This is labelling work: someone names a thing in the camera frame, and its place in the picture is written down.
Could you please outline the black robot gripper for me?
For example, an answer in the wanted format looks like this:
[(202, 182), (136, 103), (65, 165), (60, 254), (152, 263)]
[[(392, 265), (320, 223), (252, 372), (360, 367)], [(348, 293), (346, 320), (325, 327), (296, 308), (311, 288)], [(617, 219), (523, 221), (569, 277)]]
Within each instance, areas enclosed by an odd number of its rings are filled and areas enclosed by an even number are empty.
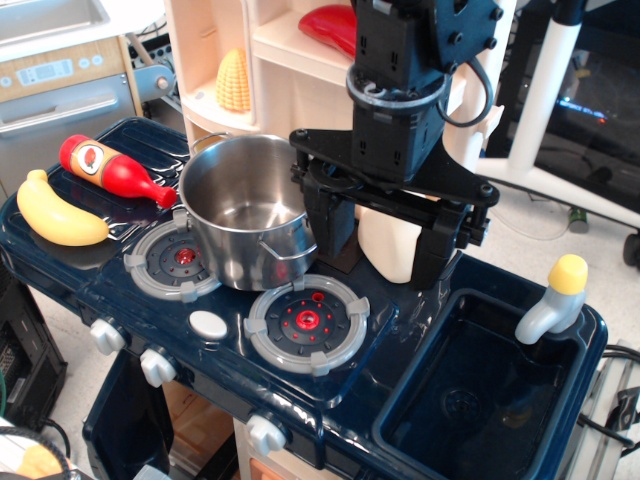
[(419, 225), (410, 285), (429, 290), (456, 247), (480, 245), (498, 190), (445, 150), (434, 103), (390, 107), (357, 102), (350, 130), (299, 128), (293, 180), (318, 251), (336, 257), (355, 228), (355, 207)]

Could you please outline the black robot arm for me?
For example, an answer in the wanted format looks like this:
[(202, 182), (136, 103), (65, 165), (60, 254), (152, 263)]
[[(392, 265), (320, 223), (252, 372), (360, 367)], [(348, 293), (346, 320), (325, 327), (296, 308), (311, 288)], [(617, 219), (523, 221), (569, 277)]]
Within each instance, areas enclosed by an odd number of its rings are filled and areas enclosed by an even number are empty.
[(298, 129), (289, 141), (321, 255), (337, 256), (364, 206), (418, 225), (410, 282), (434, 286), (456, 249), (480, 244), (499, 199), (446, 152), (452, 78), (495, 47), (502, 9), (493, 1), (358, 1), (355, 60), (346, 85), (350, 130)]

